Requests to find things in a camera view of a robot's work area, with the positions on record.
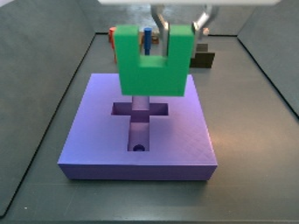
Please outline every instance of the purple platform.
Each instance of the purple platform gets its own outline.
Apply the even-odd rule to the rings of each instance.
[[[149,151],[128,151],[129,115],[112,115],[115,73],[91,75],[58,166],[69,179],[208,180],[217,167],[201,105],[188,75],[184,97],[151,97],[168,115],[149,117]]]

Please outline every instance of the blue object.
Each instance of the blue object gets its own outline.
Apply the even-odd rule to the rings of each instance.
[[[149,55],[152,44],[152,28],[144,28],[144,55]]]

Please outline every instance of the white light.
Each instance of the white light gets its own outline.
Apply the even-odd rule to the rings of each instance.
[[[0,0],[0,7],[10,3],[13,0]]]
[[[212,4],[212,5],[264,5],[280,0],[99,0],[101,4]]]

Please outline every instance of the black object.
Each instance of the black object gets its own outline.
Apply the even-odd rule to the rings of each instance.
[[[215,52],[208,52],[208,44],[197,44],[191,67],[211,68]]]

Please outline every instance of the dark gray surface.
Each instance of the dark gray surface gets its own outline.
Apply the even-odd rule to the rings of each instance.
[[[299,221],[297,120],[239,41],[207,42],[212,69],[191,73],[219,160],[211,181],[64,177],[56,163],[89,75],[117,71],[108,39],[97,36],[2,221]]]
[[[95,33],[72,0],[13,1],[0,31],[1,216]]]
[[[149,4],[101,5],[97,0],[77,0],[95,32],[108,32],[120,24],[155,26]],[[219,15],[209,24],[209,34],[237,35],[248,20],[253,6],[221,6]],[[165,5],[163,16],[171,24],[189,25],[201,14],[200,5]]]
[[[299,115],[299,1],[256,8],[237,38]]]

